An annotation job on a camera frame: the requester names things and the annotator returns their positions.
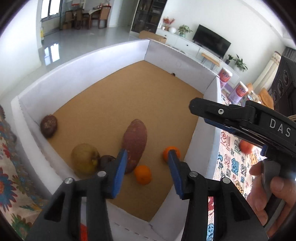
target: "yellow-green fruit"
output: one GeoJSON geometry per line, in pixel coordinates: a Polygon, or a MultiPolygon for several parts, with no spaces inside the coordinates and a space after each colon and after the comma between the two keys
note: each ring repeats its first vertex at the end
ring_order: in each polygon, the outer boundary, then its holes
{"type": "Polygon", "coordinates": [[[97,171],[100,154],[90,144],[82,143],[74,147],[71,161],[77,174],[92,175],[97,171]]]}

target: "red and white canister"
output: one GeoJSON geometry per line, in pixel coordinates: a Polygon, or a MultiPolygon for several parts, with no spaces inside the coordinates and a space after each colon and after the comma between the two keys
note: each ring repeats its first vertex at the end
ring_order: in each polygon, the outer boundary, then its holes
{"type": "Polygon", "coordinates": [[[229,94],[228,99],[232,104],[237,104],[248,92],[248,88],[240,81],[234,90],[229,94]]]}
{"type": "Polygon", "coordinates": [[[222,68],[218,76],[220,78],[220,87],[222,89],[224,85],[226,85],[226,82],[231,78],[232,73],[229,70],[222,68]]]}

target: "flat screen tv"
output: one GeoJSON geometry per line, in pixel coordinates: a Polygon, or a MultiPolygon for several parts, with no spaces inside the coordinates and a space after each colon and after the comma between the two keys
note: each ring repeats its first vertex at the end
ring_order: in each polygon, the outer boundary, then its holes
{"type": "Polygon", "coordinates": [[[199,25],[193,40],[198,44],[212,50],[220,58],[223,58],[229,46],[231,45],[225,38],[216,34],[212,30],[199,25]]]}

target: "metal bolt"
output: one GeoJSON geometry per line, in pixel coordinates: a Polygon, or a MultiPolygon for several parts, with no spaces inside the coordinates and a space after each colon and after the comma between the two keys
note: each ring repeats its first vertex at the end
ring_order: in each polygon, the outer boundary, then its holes
{"type": "Polygon", "coordinates": [[[222,115],[223,113],[224,113],[224,110],[223,110],[223,109],[219,109],[219,110],[218,110],[218,114],[219,114],[219,115],[222,115]]]}
{"type": "Polygon", "coordinates": [[[191,172],[189,172],[189,176],[191,176],[191,177],[197,177],[198,176],[198,173],[196,171],[191,171],[191,172]]]}
{"type": "Polygon", "coordinates": [[[100,171],[100,172],[98,172],[98,177],[104,177],[104,176],[106,176],[106,172],[105,171],[100,171]]]}
{"type": "Polygon", "coordinates": [[[72,182],[73,182],[73,178],[71,178],[71,177],[68,177],[68,178],[65,179],[66,184],[70,184],[72,182]]]}
{"type": "Polygon", "coordinates": [[[223,178],[222,181],[223,181],[224,183],[226,183],[226,184],[229,184],[229,183],[230,183],[230,179],[227,178],[227,177],[223,178]]]}

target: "human hand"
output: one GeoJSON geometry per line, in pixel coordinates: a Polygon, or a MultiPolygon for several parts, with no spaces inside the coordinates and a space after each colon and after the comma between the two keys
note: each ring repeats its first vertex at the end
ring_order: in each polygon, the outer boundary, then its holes
{"type": "MultiPolygon", "coordinates": [[[[256,177],[253,181],[251,192],[247,197],[247,202],[257,215],[261,224],[265,225],[268,220],[267,213],[264,210],[267,204],[267,196],[262,185],[262,171],[263,163],[261,161],[250,168],[249,173],[256,177]]],[[[276,197],[283,199],[286,204],[277,220],[267,232],[269,237],[278,230],[296,203],[296,182],[290,179],[274,177],[270,182],[270,190],[276,197]]]]}

